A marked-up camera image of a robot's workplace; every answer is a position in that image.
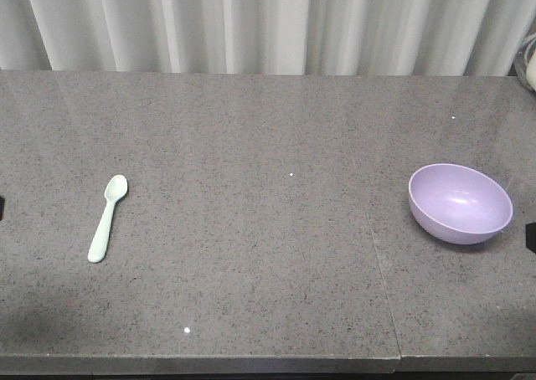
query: gray granite countertop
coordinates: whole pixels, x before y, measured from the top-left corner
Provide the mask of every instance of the gray granite countertop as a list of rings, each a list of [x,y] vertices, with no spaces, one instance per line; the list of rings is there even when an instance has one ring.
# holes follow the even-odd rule
[[[0,118],[0,374],[536,371],[514,78],[3,71]],[[407,181],[433,162],[494,177],[512,225],[426,234]]]

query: bowl rim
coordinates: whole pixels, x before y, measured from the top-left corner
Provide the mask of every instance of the bowl rim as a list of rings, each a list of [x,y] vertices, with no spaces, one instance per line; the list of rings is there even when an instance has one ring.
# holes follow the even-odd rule
[[[439,166],[462,168],[462,169],[465,169],[467,171],[472,171],[472,172],[476,173],[477,175],[480,175],[481,177],[485,177],[488,181],[490,181],[497,189],[499,189],[500,193],[502,193],[504,195],[504,197],[506,197],[506,199],[508,200],[508,208],[509,208],[508,218],[504,221],[504,223],[499,225],[499,226],[497,226],[495,229],[493,229],[491,231],[472,232],[472,231],[465,231],[463,229],[458,229],[456,227],[452,227],[450,225],[442,223],[441,221],[438,221],[437,219],[435,219],[434,217],[429,215],[415,200],[415,197],[413,196],[413,192],[412,192],[412,189],[411,189],[411,185],[412,185],[413,180],[415,179],[416,175],[419,174],[419,172],[424,171],[425,169],[430,169],[432,167],[439,167]],[[476,169],[470,168],[470,167],[466,167],[466,166],[459,165],[459,164],[452,164],[452,163],[448,163],[448,162],[439,162],[439,163],[436,163],[436,164],[425,165],[425,166],[419,168],[417,171],[413,172],[413,174],[411,175],[410,181],[408,182],[408,190],[409,190],[411,201],[419,209],[419,211],[421,213],[423,213],[427,218],[432,220],[434,223],[438,223],[439,225],[441,225],[444,228],[452,229],[452,230],[457,231],[459,233],[471,234],[471,235],[495,234],[495,233],[505,229],[510,224],[510,222],[512,221],[513,204],[512,204],[512,199],[510,198],[510,196],[508,196],[508,193],[506,193],[506,190],[504,190],[501,185],[499,185],[497,182],[495,182],[493,179],[491,179],[488,175],[486,175],[486,174],[484,174],[484,173],[482,173],[480,171],[477,171]]]

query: curtain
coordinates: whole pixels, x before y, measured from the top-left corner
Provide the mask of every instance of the curtain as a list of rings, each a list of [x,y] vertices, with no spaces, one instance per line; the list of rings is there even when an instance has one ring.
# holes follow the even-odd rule
[[[0,69],[504,75],[536,0],[0,0]]]

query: purple bowl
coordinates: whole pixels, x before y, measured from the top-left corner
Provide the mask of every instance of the purple bowl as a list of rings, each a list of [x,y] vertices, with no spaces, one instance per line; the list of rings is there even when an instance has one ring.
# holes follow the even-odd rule
[[[452,244],[478,244],[510,223],[510,197],[490,177],[455,164],[422,167],[410,179],[410,208],[427,232]]]

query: mint green spoon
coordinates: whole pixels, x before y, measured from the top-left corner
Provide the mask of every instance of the mint green spoon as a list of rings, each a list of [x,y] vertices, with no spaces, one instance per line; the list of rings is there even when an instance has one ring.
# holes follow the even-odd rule
[[[90,251],[87,254],[87,259],[91,263],[98,263],[104,259],[106,249],[108,248],[108,238],[110,238],[111,219],[114,216],[114,208],[116,203],[126,195],[127,190],[128,184],[126,183],[126,178],[122,175],[115,175],[106,186],[106,190],[104,191],[106,207],[100,218],[99,226],[95,231]]]

